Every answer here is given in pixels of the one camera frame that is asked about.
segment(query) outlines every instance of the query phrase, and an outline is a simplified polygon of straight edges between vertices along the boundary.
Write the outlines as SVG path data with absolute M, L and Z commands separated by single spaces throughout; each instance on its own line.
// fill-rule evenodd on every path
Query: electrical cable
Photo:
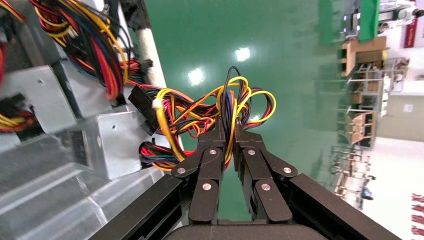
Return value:
M 131 55 L 131 39 L 116 19 L 115 3 L 115 13 L 109 16 L 77 0 L 29 1 L 41 28 L 80 72 L 106 87 L 109 99 L 122 96 L 128 80 L 143 82 L 141 64 Z M 121 29 L 124 37 L 119 35 Z
M 21 23 L 25 23 L 27 20 L 24 15 L 16 11 L 6 0 L 0 0 L 0 7 L 6 9 L 9 13 L 11 13 L 17 20 Z
M 237 72 L 231 78 L 231 71 Z M 268 91 L 259 87 L 249 87 L 249 82 L 241 76 L 240 71 L 232 66 L 228 70 L 225 84 L 203 95 L 198 100 L 193 100 L 185 94 L 170 88 L 160 88 L 148 84 L 130 84 L 139 86 L 150 98 L 154 99 L 152 107 L 155 109 L 160 130 L 158 134 L 166 136 L 170 148 L 143 142 L 140 145 L 140 155 L 144 167 L 154 166 L 163 171 L 171 171 L 173 167 L 194 151 L 183 151 L 178 142 L 178 136 L 189 133 L 193 138 L 215 128 L 215 118 L 221 117 L 225 133 L 225 167 L 230 164 L 233 155 L 234 133 L 236 120 L 240 119 L 244 129 L 251 129 L 262 125 L 275 112 L 277 107 L 275 97 Z M 238 87 L 235 97 L 230 88 Z M 260 119 L 249 119 L 251 115 L 252 97 L 264 95 L 267 106 Z M 215 104 L 204 104 L 209 98 L 215 98 Z

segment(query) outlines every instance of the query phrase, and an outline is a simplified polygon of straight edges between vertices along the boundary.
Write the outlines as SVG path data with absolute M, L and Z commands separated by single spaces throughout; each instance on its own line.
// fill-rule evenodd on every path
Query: green floor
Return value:
M 340 78 L 339 44 L 333 41 L 342 0 L 146 0 L 146 5 L 169 88 L 196 99 L 221 86 L 228 68 L 237 66 L 250 86 L 277 100 L 272 118 L 253 131 L 271 153 L 330 188 L 329 151 L 337 145 L 343 95 L 328 93 L 335 86 L 321 81 Z M 239 49 L 248 49 L 249 58 L 238 61 Z M 262 115 L 265 105 L 257 97 L 252 116 Z M 197 144 L 183 141 L 190 150 Z M 221 188 L 221 219 L 251 219 L 240 186 L 230 167 Z

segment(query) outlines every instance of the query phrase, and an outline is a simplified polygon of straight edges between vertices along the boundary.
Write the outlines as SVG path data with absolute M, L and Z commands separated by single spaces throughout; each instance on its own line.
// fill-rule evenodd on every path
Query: metal rack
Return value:
M 357 146 L 333 146 L 331 174 L 336 175 L 334 194 L 361 210 L 362 195 L 369 182 L 370 156 Z

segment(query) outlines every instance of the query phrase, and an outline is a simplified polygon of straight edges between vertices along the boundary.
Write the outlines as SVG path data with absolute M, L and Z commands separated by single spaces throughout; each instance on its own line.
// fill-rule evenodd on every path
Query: metal plate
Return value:
M 0 153 L 13 149 L 21 144 L 16 133 L 0 134 Z
M 75 125 L 74 114 L 49 66 L 14 71 L 4 76 L 0 98 L 22 93 L 34 106 L 35 115 L 46 133 Z
M 57 78 L 62 84 L 67 95 L 74 98 L 73 109 L 83 118 L 104 113 L 112 109 L 108 100 L 106 88 L 95 78 L 80 73 L 70 61 L 64 60 L 56 69 Z
M 100 114 L 81 126 L 88 166 L 109 179 L 122 177 L 141 169 L 139 146 L 155 138 L 158 145 L 169 146 L 161 135 L 150 137 L 141 127 L 144 117 L 138 111 Z

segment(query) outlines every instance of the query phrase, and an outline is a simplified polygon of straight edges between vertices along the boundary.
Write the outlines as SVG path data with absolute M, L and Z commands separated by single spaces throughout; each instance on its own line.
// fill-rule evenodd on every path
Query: blue wire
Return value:
M 78 72 L 82 73 L 84 76 L 92 78 L 92 79 L 98 79 L 96 76 L 91 75 L 89 72 L 85 71 L 80 66 L 78 66 L 74 61 L 71 60 L 71 58 L 69 58 L 69 55 L 68 55 L 68 60 L 78 70 Z

